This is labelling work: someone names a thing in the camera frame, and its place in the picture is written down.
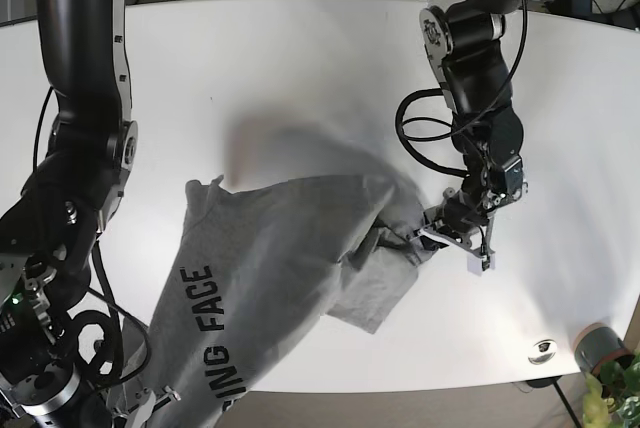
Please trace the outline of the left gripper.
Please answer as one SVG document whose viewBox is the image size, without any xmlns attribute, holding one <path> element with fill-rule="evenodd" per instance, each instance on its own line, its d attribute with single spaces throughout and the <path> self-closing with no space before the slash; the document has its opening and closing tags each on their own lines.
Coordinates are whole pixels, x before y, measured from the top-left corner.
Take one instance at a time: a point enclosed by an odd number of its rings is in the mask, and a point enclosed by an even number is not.
<svg viewBox="0 0 640 428">
<path fill-rule="evenodd" d="M 468 237 L 487 228 L 499 208 L 519 201 L 527 187 L 522 163 L 473 171 L 451 198 L 424 212 L 422 225 L 406 241 L 416 242 L 430 252 L 450 246 L 459 248 L 467 254 L 471 273 L 494 270 L 496 255 L 490 246 L 490 235 L 481 233 L 477 246 Z"/>
</svg>

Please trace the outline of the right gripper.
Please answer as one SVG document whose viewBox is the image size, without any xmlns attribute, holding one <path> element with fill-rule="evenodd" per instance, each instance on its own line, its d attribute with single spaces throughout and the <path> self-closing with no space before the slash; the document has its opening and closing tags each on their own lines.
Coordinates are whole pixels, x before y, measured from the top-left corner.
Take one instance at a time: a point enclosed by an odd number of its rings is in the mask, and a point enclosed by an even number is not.
<svg viewBox="0 0 640 428">
<path fill-rule="evenodd" d="M 111 412 L 97 390 L 109 383 L 111 316 L 74 308 L 89 285 L 35 280 L 17 283 L 1 308 L 1 396 L 12 415 L 37 427 L 109 427 Z M 181 400 L 170 386 L 144 388 L 127 411 L 115 411 L 116 428 L 145 427 Z"/>
</svg>

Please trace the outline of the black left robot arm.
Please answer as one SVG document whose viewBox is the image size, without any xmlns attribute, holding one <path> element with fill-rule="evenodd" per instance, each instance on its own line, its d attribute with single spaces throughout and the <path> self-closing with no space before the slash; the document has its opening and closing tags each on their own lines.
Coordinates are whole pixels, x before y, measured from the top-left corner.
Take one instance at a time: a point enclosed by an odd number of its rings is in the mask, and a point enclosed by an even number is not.
<svg viewBox="0 0 640 428">
<path fill-rule="evenodd" d="M 479 272 L 493 265 L 490 246 L 498 209 L 519 201 L 527 183 L 520 150 L 524 128 L 513 109 L 512 78 L 524 45 L 506 64 L 501 39 L 508 14 L 528 12 L 527 0 L 428 0 L 419 17 L 424 48 L 437 87 L 407 95 L 395 115 L 401 145 L 422 166 L 459 177 L 458 190 L 448 189 L 443 201 L 425 213 L 416 235 L 430 249 L 456 246 L 466 251 Z M 441 166 L 416 149 L 429 136 L 406 133 L 406 113 L 420 100 L 441 97 L 452 112 L 443 139 L 462 154 L 462 169 Z"/>
</svg>

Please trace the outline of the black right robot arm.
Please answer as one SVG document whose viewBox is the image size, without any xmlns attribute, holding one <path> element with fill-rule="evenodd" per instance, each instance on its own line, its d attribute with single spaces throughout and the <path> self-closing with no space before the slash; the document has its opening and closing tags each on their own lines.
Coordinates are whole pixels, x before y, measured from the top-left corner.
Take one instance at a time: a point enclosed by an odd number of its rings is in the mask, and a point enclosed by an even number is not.
<svg viewBox="0 0 640 428">
<path fill-rule="evenodd" d="M 39 427 L 142 427 L 178 400 L 141 388 L 125 409 L 121 324 L 100 235 L 131 174 L 125 0 L 36 0 L 43 64 L 58 113 L 18 202 L 1 219 L 1 415 Z"/>
</svg>

